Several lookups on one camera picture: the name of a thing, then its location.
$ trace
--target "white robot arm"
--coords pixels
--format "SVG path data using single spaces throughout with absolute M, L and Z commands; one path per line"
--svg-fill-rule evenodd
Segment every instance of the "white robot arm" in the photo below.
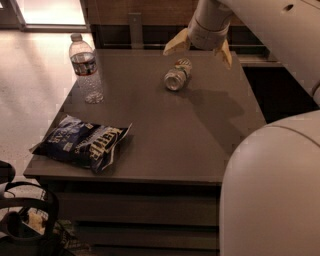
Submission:
M 188 27 L 191 42 L 206 50 L 220 47 L 230 10 L 319 104 L 320 1 L 199 0 Z M 222 184 L 221 255 L 320 255 L 319 159 L 320 111 L 277 121 L 246 138 Z

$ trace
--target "gray tabletop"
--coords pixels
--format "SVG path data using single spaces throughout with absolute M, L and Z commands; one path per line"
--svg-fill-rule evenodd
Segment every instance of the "gray tabletop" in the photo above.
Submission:
M 115 162 L 100 175 L 34 156 L 24 175 L 40 179 L 220 183 L 239 143 L 265 120 L 235 54 L 227 70 L 211 52 L 169 57 L 153 50 L 98 50 L 104 102 L 83 102 L 75 85 L 61 112 L 83 121 L 128 127 Z M 163 77 L 180 57 L 191 60 L 192 78 L 179 92 Z

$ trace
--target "crumpled plastic bag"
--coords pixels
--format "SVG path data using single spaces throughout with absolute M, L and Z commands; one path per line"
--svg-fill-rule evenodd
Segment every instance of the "crumpled plastic bag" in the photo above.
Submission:
M 131 124 L 128 128 L 116 128 L 86 123 L 67 115 L 30 151 L 100 173 L 113 163 L 115 146 L 127 135 L 130 127 Z

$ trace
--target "table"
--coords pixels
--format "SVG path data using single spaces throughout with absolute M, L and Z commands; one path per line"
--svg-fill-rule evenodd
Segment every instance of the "table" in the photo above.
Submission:
M 100 245 L 98 255 L 215 255 L 224 170 L 239 143 L 265 124 L 237 56 L 227 70 L 204 51 L 97 55 L 104 102 L 85 104 L 75 84 L 52 128 L 64 114 L 115 127 L 132 123 L 114 164 L 94 175 L 34 156 L 24 175 L 57 194 L 60 218 L 75 223 L 80 239 Z M 163 77 L 180 57 L 191 60 L 192 78 L 171 92 Z

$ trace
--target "plastic water bottle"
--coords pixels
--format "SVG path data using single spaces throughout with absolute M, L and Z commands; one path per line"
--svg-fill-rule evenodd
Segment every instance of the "plastic water bottle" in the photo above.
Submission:
M 85 102 L 99 103 L 103 100 L 103 89 L 96 57 L 90 45 L 83 41 L 80 33 L 72 34 L 71 40 L 69 57 L 77 75 L 80 91 Z
M 192 69 L 191 61 L 187 58 L 176 61 L 174 68 L 170 69 L 164 76 L 164 83 L 171 91 L 182 89 L 190 77 Z

